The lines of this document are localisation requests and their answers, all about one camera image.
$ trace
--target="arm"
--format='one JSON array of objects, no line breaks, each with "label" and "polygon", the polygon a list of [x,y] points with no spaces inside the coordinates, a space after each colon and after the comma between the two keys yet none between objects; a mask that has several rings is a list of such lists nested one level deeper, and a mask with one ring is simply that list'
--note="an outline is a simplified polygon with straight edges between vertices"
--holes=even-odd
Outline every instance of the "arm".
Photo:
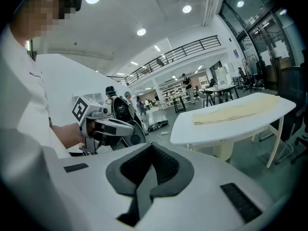
[{"label": "arm", "polygon": [[[49,126],[64,145],[66,149],[77,145],[79,143],[84,143],[84,137],[80,134],[78,123],[73,123],[65,125],[63,127],[54,126],[51,119],[49,118]],[[94,131],[95,123],[87,124],[87,131],[89,133]]]}]

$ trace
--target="person walking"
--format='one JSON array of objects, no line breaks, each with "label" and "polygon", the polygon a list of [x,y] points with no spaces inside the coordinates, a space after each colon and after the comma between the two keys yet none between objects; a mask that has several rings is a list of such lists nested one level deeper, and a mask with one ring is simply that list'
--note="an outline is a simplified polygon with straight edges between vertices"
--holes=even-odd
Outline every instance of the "person walking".
[{"label": "person walking", "polygon": [[185,74],[182,74],[182,77],[184,77],[184,80],[183,80],[184,87],[188,93],[188,96],[190,97],[192,101],[192,104],[194,104],[192,81],[189,77],[186,77]]},{"label": "person walking", "polygon": [[142,114],[144,114],[146,116],[146,111],[145,111],[144,105],[143,105],[139,96],[137,96],[137,107],[138,107],[138,110],[140,112],[140,116],[142,116]]}]

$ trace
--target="desk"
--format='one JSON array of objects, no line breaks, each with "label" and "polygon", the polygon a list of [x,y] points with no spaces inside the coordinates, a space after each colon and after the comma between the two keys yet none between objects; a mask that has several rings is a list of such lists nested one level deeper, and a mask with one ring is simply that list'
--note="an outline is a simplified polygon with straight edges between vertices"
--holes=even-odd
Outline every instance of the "desk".
[{"label": "desk", "polygon": [[[177,101],[176,101],[177,98],[180,99],[180,102],[183,105],[183,108],[181,108],[181,109],[178,109]],[[185,104],[184,104],[183,99],[182,99],[181,96],[173,98],[173,104],[174,104],[175,113],[186,110]]]},{"label": "desk", "polygon": [[[232,121],[208,125],[194,125],[192,120],[193,115],[211,113],[221,108],[242,105],[254,99],[264,97],[265,95],[267,94],[254,93],[231,102],[182,113],[174,123],[170,142],[176,145],[185,144],[187,149],[190,149],[192,146],[203,148],[214,147],[213,151],[215,156],[226,161],[232,155],[234,142],[249,137],[252,137],[253,142],[256,134],[269,129],[276,135],[274,148],[267,163],[267,167],[270,167],[280,141],[283,116],[295,108],[296,104],[294,102],[280,98],[277,106],[270,111]],[[279,128],[276,130],[270,123],[278,119]]]},{"label": "desk", "polygon": [[239,94],[237,93],[237,90],[236,90],[236,86],[235,86],[235,85],[222,84],[222,85],[219,85],[219,86],[214,86],[214,87],[206,88],[205,91],[217,92],[219,103],[221,103],[220,92],[221,92],[221,91],[228,92],[228,91],[230,91],[231,89],[234,89],[235,94],[236,94],[236,97],[237,97],[237,98],[240,98],[240,97],[239,97]]}]

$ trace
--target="person standing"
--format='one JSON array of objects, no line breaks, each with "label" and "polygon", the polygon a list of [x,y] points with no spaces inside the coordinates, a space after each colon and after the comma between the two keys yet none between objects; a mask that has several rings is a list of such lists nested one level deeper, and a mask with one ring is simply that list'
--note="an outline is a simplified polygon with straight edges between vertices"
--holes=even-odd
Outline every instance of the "person standing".
[{"label": "person standing", "polygon": [[150,108],[149,101],[146,99],[146,100],[144,101],[144,103],[145,103],[146,108],[147,108],[148,110],[150,110],[151,108]]},{"label": "person standing", "polygon": [[140,116],[142,117],[142,114],[145,114],[146,115],[146,111],[145,111],[145,108],[144,108],[144,105],[140,99],[139,96],[137,96],[137,107],[138,107],[138,110],[140,112]]},{"label": "person standing", "polygon": [[184,80],[183,80],[184,87],[188,93],[188,96],[190,97],[192,101],[192,104],[194,104],[192,81],[189,77],[186,77],[185,74],[182,74],[182,77],[184,77]]}]

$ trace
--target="white curved surface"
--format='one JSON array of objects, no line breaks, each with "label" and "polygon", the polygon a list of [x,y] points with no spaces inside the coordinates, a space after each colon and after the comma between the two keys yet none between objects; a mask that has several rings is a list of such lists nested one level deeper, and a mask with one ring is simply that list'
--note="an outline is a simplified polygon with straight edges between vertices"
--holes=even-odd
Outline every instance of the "white curved surface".
[{"label": "white curved surface", "polygon": [[181,113],[172,128],[170,142],[176,145],[182,144],[207,144],[239,137],[247,133],[267,126],[278,120],[291,110],[296,104],[284,98],[280,98],[278,105],[270,111],[250,117],[244,117],[232,121],[219,122],[207,125],[194,125],[193,115],[206,114],[220,108],[237,106],[264,97],[265,93],[254,93],[230,102],[217,104],[198,110]]}]

